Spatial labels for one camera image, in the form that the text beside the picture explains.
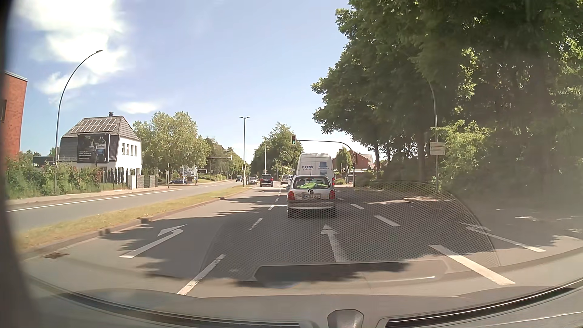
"license plate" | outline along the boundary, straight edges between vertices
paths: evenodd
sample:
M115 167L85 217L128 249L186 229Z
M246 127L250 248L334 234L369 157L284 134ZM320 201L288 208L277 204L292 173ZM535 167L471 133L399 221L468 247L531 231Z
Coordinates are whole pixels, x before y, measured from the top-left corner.
M309 194L309 195L304 195L304 199L320 199L320 194Z

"traffic light pole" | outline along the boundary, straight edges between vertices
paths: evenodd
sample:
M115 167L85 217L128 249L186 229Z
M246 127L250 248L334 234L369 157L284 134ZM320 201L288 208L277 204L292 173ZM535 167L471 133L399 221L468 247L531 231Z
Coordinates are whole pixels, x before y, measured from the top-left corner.
M303 139L303 140L297 139L296 141L335 142L335 143L337 143L337 144L343 144L344 146L347 146L347 147L348 147L348 149L350 149L350 151L351 151L352 153L355 153L355 152L352 150L352 148L351 148L350 146L348 146L347 144L345 144L345 143L344 143L344 142L342 142L342 141L328 141L328 140L305 140L305 139ZM356 171L355 171L355 169L354 169L354 165L352 166L352 186L353 186L354 188L356 188Z

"road sign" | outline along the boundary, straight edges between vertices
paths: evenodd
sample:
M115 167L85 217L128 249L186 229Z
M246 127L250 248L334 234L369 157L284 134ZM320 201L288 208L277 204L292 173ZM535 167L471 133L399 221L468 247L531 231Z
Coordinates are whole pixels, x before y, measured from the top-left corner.
M430 142L429 143L429 154L430 155L445 155L445 143L444 142Z

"white house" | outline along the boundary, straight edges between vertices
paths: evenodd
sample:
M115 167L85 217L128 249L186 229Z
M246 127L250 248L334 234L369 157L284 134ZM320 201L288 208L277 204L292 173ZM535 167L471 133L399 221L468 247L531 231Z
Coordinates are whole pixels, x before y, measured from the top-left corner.
M107 146L103 146L103 148L93 146L101 144L100 141L105 144L103 136L107 134L109 135ZM79 145L82 142L79 139L80 135L82 138L91 140L92 152L96 153L97 156L106 153L107 160L103 157L98 162L95 160L97 159L95 156L92 157L94 159L92 162L88 160L89 157L78 160L79 154L89 154L89 152L79 152L82 148ZM97 142L94 142L92 137L98 139ZM135 169L136 174L139 175L142 171L142 142L123 116L114 116L110 112L109 116L105 117L84 118L67 131L61 137L58 161L69 163L77 168L97 166L107 170L112 168L124 168L124 171L125 169Z

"street lamp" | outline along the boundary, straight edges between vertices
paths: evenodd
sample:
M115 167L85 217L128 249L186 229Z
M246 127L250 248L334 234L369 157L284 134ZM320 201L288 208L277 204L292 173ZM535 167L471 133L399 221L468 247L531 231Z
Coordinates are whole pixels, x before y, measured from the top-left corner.
M245 167L245 125L247 124L247 119L250 118L251 116L247 116L247 117L243 117L243 116L239 116L239 118L243 119L243 167L246 169ZM246 180L245 180L245 171L243 170L243 186L245 186L246 184Z
M61 116L61 102L63 101L63 95L65 94L65 89L67 89L67 85L69 85L69 81L71 81L71 78L73 77L73 74L75 74L75 72L77 71L77 69L83 65L83 63L89 59L89 57L102 52L102 50L97 50L96 52L94 52L93 54L90 54L87 58L85 58L81 64L79 64L75 70L71 73L71 76L69 76L69 79L67 80L67 83L65 83L65 87L63 88L63 92L61 92L61 99L59 100L59 109L57 110L57 131L55 133L55 194L57 193L57 149L58 149L58 142L59 142L59 117Z

